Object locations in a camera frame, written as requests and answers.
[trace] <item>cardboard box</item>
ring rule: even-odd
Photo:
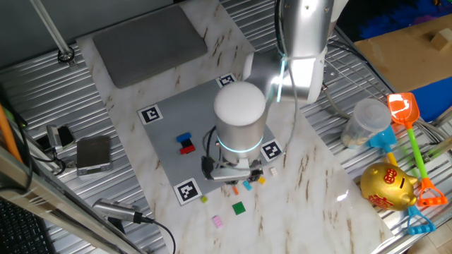
[[[399,92],[407,92],[452,76],[452,47],[439,51],[431,40],[452,29],[452,15],[355,42]]]

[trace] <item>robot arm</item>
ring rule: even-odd
[[[297,100],[310,104],[317,100],[326,44],[346,3],[347,0],[276,1],[278,50],[251,54],[244,67],[246,82],[222,88],[215,98],[220,149],[223,159],[234,166],[213,170],[214,180],[249,177],[250,165],[259,156],[271,103]]]

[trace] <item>orange rod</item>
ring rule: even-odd
[[[17,149],[16,142],[14,140],[13,132],[9,126],[8,119],[6,118],[5,111],[0,104],[0,129],[3,131],[5,137],[6,145],[8,146],[9,152],[19,161],[22,162],[20,158],[19,150]]]

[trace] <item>pink block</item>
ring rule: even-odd
[[[223,227],[223,223],[221,222],[219,216],[215,215],[213,218],[213,223],[217,226],[217,229],[220,229]]]

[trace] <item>black keyboard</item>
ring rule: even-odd
[[[0,198],[0,253],[55,253],[44,221],[33,213]]]

